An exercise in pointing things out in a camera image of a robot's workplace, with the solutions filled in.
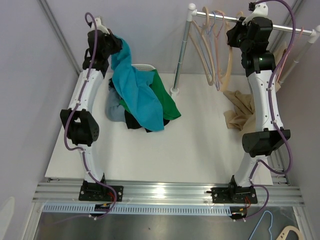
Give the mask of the light blue wire hanger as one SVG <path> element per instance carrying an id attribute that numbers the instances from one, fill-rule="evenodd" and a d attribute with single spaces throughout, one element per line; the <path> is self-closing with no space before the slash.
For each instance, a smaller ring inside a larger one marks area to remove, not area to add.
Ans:
<path id="1" fill-rule="evenodd" d="M 211 47 L 214 68 L 216 70 L 217 64 L 216 64 L 216 53 L 215 53 L 215 43 L 214 43 L 214 41 L 215 41 L 215 37 L 214 37 L 215 21 L 216 21 L 215 17 L 213 20 L 210 20 L 209 28 L 206 30 L 206 33 L 204 35 L 205 35 L 207 42 L 209 43 L 209 45 Z M 214 86 L 215 86 L 216 90 L 218 91 L 219 84 L 218 84 L 218 78 L 216 76 L 215 76 Z"/>

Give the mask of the beige wooden hanger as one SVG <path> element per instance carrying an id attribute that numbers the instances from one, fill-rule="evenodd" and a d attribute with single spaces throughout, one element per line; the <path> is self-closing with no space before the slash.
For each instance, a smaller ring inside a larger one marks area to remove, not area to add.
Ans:
<path id="1" fill-rule="evenodd" d="M 202 8 L 202 11 L 204 12 L 205 17 L 204 23 L 202 24 L 202 26 L 199 26 L 199 24 L 195 20 L 192 20 L 191 26 L 194 29 L 194 35 L 189 33 L 188 36 L 198 53 L 208 85 L 213 86 L 216 82 L 216 71 L 214 67 L 212 49 L 205 37 L 205 33 L 210 26 L 209 10 L 206 6 L 204 6 Z"/>

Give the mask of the teal t shirt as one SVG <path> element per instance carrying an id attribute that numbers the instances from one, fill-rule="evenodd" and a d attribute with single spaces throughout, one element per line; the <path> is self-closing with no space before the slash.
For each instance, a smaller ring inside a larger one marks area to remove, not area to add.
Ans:
<path id="1" fill-rule="evenodd" d="M 120 37 L 118 39 L 121 50 L 111 56 L 113 85 L 139 125 L 152 132 L 162 131 L 165 128 L 163 107 L 150 88 L 155 73 L 140 71 L 132 66 L 128 43 Z"/>

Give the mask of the grey-blue t shirt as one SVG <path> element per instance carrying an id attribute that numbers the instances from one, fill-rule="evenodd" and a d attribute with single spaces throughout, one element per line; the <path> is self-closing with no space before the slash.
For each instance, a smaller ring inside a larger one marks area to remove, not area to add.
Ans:
<path id="1" fill-rule="evenodd" d="M 125 122 L 125 109 L 115 88 L 110 88 L 106 99 L 105 115 L 112 122 Z"/>

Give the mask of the beige t shirt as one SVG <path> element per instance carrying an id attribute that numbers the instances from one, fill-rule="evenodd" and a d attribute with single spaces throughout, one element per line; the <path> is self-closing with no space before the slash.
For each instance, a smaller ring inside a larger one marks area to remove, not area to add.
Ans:
<path id="1" fill-rule="evenodd" d="M 271 76 L 270 70 L 260 74 L 253 73 L 248 77 L 251 94 L 240 91 L 223 92 L 223 95 L 233 104 L 233 110 L 224 112 L 225 123 L 228 129 L 237 129 L 244 135 L 274 130 L 274 123 L 282 127 L 279 116 L 276 92 L 280 85 Z"/>

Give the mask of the black t shirt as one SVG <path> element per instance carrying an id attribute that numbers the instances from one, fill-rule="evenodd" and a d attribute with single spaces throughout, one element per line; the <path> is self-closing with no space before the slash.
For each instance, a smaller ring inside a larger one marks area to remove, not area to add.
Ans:
<path id="1" fill-rule="evenodd" d="M 111 88 L 116 89 L 113 84 L 112 78 L 110 78 L 108 80 L 108 90 Z M 129 113 L 125 108 L 124 108 L 124 116 L 125 116 L 124 123 L 126 123 L 126 126 L 128 129 L 136 130 L 136 129 L 142 128 L 142 126 L 138 123 L 138 121 L 135 119 L 135 117 L 131 113 Z"/>

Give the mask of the green t shirt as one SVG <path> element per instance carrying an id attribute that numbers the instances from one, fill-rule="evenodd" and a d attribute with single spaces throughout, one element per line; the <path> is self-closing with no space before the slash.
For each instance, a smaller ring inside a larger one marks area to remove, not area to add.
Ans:
<path id="1" fill-rule="evenodd" d="M 166 91 L 157 70 L 153 70 L 152 72 L 154 72 L 153 82 L 149 87 L 153 90 L 162 105 L 163 120 L 171 121 L 181 117 L 181 113 L 179 112 L 176 103 Z M 127 104 L 123 99 L 120 100 L 120 104 L 129 112 Z"/>

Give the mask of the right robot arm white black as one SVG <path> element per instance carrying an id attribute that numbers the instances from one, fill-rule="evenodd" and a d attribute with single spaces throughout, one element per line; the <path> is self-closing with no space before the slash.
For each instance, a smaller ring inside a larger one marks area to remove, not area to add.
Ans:
<path id="1" fill-rule="evenodd" d="M 258 169 L 264 166 L 272 171 L 268 156 L 291 137 L 278 111 L 275 57 L 267 50 L 272 30 L 273 23 L 266 17 L 256 16 L 249 21 L 240 17 L 226 33 L 227 44 L 241 50 L 241 64 L 253 93 L 255 131 L 242 136 L 245 154 L 228 186 L 209 190 L 215 204 L 257 204 L 258 184 L 254 181 Z"/>

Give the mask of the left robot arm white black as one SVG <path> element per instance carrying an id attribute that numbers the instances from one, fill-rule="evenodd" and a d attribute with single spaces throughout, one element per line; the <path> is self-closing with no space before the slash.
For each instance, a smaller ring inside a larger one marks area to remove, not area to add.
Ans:
<path id="1" fill-rule="evenodd" d="M 80 86 L 67 109 L 60 112 L 64 128 L 63 141 L 69 151 L 78 151 L 84 169 L 84 179 L 79 201 L 121 202 L 123 186 L 110 186 L 97 157 L 94 143 L 98 140 L 100 127 L 92 115 L 98 89 L 109 67 L 108 58 L 121 49 L 121 42 L 107 30 L 92 30 L 88 34 Z"/>

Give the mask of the white plastic laundry basket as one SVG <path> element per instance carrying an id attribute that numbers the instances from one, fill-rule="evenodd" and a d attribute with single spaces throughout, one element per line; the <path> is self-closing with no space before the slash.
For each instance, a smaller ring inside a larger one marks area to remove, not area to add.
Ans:
<path id="1" fill-rule="evenodd" d="M 153 65 L 145 63 L 132 64 L 131 66 L 135 68 L 137 72 L 150 72 L 156 69 Z"/>

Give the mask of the metal clothes rack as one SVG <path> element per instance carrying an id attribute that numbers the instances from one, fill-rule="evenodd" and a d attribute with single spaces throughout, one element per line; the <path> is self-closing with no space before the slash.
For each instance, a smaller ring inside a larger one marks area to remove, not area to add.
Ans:
<path id="1" fill-rule="evenodd" d="M 209 18 L 214 19 L 215 22 L 218 20 L 223 20 L 223 16 L 220 15 L 219 13 L 214 14 L 214 12 L 209 13 Z M 225 23 L 236 23 L 237 21 L 240 20 L 242 17 L 229 17 L 224 14 L 224 25 Z M 174 95 L 177 95 L 179 93 L 179 79 L 180 79 L 180 74 L 181 74 L 181 69 L 183 65 L 183 60 L 186 52 L 186 47 L 188 43 L 189 33 L 190 33 L 190 28 L 191 28 L 191 21 L 195 20 L 199 26 L 202 26 L 202 24 L 205 22 L 205 13 L 203 11 L 198 11 L 196 9 L 196 5 L 194 3 L 190 3 L 188 6 L 188 11 L 187 11 L 187 20 L 185 22 L 185 27 L 184 27 L 184 33 L 183 33 L 183 38 L 182 38 L 182 43 L 181 43 L 181 48 L 180 48 L 180 53 L 179 53 L 179 58 L 178 58 L 178 63 L 177 63 L 177 68 L 175 72 L 175 77 L 173 81 L 173 86 L 170 89 L 170 92 Z M 305 44 L 304 48 L 299 52 L 299 54 L 294 58 L 292 64 L 288 68 L 288 70 L 285 73 L 282 73 L 283 68 L 285 66 L 285 63 L 282 63 L 280 66 L 280 72 L 277 78 L 277 82 L 279 85 L 282 85 L 285 80 L 288 78 L 292 70 L 295 68 L 295 66 L 300 62 L 301 58 L 305 55 L 305 53 L 308 51 L 308 49 L 311 47 L 312 44 L 314 44 L 319 38 L 320 38 L 320 27 L 317 26 L 315 29 L 312 30 L 306 30 L 304 28 L 297 28 L 293 29 L 292 27 L 289 26 L 284 26 L 284 25 L 274 25 L 273 29 L 276 31 L 283 31 L 283 32 L 295 32 L 296 34 L 299 35 L 306 35 L 309 36 L 309 39 L 307 43 Z"/>

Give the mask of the aluminium mounting rail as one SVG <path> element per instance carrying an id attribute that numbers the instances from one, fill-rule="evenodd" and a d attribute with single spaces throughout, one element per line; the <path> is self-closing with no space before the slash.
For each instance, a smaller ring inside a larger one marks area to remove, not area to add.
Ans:
<path id="1" fill-rule="evenodd" d="M 213 183 L 168 183 L 148 181 L 110 181 L 112 186 L 123 186 L 122 203 L 142 205 L 191 205 L 204 206 L 213 203 L 209 191 Z M 60 179 L 40 182 L 32 198 L 34 203 L 77 203 L 82 181 Z M 305 205 L 301 190 L 297 186 L 272 185 L 266 190 L 257 187 L 257 205 L 266 199 L 270 207 L 300 207 Z"/>

